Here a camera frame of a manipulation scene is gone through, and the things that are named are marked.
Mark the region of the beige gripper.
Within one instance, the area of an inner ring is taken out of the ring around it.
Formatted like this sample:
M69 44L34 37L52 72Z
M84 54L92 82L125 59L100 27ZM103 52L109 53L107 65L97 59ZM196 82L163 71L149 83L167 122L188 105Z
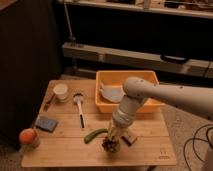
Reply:
M107 139L109 141L118 141L126 131L126 128L121 128L115 124L113 120L109 121Z

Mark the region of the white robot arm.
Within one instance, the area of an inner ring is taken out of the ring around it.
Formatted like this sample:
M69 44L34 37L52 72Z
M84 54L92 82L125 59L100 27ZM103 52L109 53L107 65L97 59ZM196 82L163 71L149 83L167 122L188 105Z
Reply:
M139 77L128 77L122 89L119 105L112 112L110 141L120 139L149 98L202 118L213 118L213 88L154 84Z

